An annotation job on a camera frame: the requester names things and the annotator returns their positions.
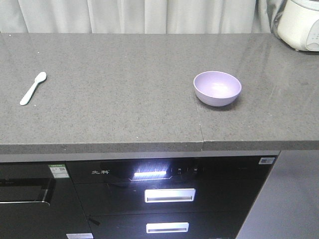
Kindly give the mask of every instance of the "curtain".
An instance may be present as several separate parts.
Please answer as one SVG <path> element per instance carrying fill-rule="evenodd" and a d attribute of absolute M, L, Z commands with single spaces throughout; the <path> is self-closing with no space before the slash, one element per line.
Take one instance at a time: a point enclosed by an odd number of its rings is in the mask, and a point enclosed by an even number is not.
<path fill-rule="evenodd" d="M 0 32 L 271 32 L 285 0 L 0 0 Z"/>

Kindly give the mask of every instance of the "white spoon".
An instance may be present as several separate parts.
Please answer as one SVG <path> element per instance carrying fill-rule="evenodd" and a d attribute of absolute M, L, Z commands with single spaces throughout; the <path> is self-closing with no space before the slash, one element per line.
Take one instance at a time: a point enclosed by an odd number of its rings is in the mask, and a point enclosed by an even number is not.
<path fill-rule="evenodd" d="M 35 88 L 39 83 L 42 81 L 45 81 L 46 79 L 46 73 L 44 71 L 40 72 L 34 79 L 33 85 L 30 87 L 28 92 L 23 96 L 22 100 L 20 101 L 20 105 L 25 106 L 29 103 L 29 100 L 31 99 L 33 92 L 35 91 Z"/>

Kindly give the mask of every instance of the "black cabinet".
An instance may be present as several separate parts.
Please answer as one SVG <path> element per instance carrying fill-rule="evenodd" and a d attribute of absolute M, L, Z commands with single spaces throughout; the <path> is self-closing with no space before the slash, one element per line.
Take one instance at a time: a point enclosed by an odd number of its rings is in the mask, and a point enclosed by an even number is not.
<path fill-rule="evenodd" d="M 70 178 L 53 178 L 52 163 L 0 165 L 0 239 L 66 239 L 90 233 Z"/>
<path fill-rule="evenodd" d="M 274 156 L 67 162 L 95 239 L 234 239 Z"/>

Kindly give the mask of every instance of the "rice cooker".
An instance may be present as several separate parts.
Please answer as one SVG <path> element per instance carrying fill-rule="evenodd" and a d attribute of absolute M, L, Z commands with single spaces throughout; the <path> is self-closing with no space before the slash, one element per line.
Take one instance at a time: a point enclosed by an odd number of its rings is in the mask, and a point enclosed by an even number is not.
<path fill-rule="evenodd" d="M 287 0 L 278 35 L 296 50 L 319 51 L 319 0 Z"/>

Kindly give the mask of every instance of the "purple bowl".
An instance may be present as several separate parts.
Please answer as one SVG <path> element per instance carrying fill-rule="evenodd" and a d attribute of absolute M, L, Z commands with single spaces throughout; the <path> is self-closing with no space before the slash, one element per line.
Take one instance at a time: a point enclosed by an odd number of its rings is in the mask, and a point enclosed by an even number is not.
<path fill-rule="evenodd" d="M 232 103 L 241 92 L 241 84 L 232 75 L 220 71 L 206 71 L 194 79 L 197 97 L 210 106 Z"/>

